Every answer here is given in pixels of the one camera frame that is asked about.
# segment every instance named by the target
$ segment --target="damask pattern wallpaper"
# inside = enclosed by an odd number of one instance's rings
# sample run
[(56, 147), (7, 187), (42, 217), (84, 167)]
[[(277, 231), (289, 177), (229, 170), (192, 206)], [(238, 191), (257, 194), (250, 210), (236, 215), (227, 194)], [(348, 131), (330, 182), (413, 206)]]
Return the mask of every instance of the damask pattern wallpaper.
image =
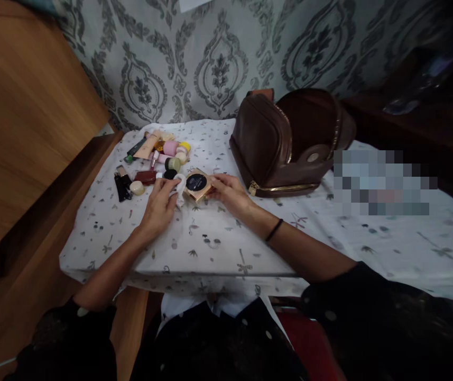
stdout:
[(247, 91), (339, 97), (379, 84), (453, 17), (436, 0), (53, 0), (62, 32), (112, 123), (235, 117)]

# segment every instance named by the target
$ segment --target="wooden cabinet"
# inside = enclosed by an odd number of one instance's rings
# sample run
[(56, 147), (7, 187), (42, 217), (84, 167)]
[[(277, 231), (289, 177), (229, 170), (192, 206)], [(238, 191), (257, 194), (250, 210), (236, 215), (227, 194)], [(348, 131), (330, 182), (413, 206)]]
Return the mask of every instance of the wooden cabinet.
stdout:
[(0, 239), (107, 120), (55, 21), (0, 0)]

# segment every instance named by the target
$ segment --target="open bag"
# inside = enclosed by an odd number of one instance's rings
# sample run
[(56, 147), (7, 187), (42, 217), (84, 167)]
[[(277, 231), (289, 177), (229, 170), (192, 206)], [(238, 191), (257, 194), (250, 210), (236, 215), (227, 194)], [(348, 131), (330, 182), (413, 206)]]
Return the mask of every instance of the open bag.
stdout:
[(334, 151), (353, 142), (355, 121), (325, 90), (273, 99), (273, 89), (255, 90), (238, 110), (230, 147), (242, 180), (252, 196), (311, 193), (332, 167)]

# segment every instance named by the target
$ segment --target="printed tablecloth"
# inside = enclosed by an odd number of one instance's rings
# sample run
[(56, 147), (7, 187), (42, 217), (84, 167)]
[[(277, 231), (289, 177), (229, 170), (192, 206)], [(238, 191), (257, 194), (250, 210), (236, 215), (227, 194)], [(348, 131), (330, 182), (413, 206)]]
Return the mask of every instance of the printed tablecloth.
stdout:
[[(234, 119), (153, 123), (125, 134), (78, 210), (75, 228), (60, 255), (62, 271), (85, 282), (141, 222), (152, 187), (147, 187), (144, 195), (120, 203), (114, 172), (123, 165), (133, 178), (137, 171), (149, 168), (145, 160), (131, 165), (123, 161), (144, 131), (159, 128), (191, 144), (190, 161), (181, 173), (200, 168), (209, 174), (239, 176), (228, 144), (234, 125)], [(374, 148), (354, 142), (350, 149)], [(329, 171), (310, 195), (253, 200), (297, 229), (354, 260), (363, 260), (387, 279), (453, 298), (451, 197), (438, 191), (439, 202), (432, 216), (340, 216), (334, 215), (333, 183), (334, 175)], [(169, 228), (141, 253), (124, 284), (181, 295), (239, 292), (300, 296), (307, 286), (216, 200), (198, 207), (187, 203), (182, 211), (176, 211)]]

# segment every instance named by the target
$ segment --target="hand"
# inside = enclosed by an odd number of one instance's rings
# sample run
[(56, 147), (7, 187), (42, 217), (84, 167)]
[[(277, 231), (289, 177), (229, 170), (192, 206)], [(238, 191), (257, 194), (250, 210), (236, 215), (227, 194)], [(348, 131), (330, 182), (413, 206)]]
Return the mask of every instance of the hand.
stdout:
[(229, 212), (239, 220), (243, 220), (253, 208), (257, 207), (235, 176), (214, 174), (212, 186), (215, 189), (207, 195), (207, 198), (221, 200)]
[(180, 179), (167, 180), (159, 178), (156, 180), (154, 189), (152, 189), (152, 193), (149, 196), (142, 222), (137, 227), (140, 234), (153, 240), (168, 227), (177, 203), (177, 194), (171, 197), (169, 195), (178, 183), (180, 183)]

